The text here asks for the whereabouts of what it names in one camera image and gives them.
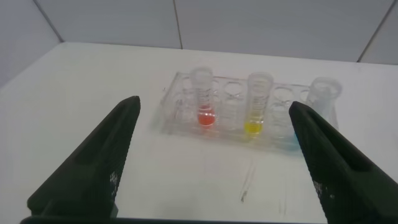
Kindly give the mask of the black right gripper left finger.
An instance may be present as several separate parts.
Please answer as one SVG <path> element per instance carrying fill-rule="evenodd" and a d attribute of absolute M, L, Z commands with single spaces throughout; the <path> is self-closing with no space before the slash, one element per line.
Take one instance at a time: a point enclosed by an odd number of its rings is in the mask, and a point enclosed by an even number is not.
<path fill-rule="evenodd" d="M 138 96 L 119 102 L 29 197 L 31 214 L 115 216 L 115 198 L 140 109 Z"/>

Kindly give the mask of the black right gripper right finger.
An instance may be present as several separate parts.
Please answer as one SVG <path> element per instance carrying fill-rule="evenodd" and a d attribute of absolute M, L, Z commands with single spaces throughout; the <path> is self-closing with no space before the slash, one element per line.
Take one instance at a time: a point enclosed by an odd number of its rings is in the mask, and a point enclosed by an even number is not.
<path fill-rule="evenodd" d="M 397 223 L 397 182 L 311 107 L 289 115 L 328 223 Z"/>

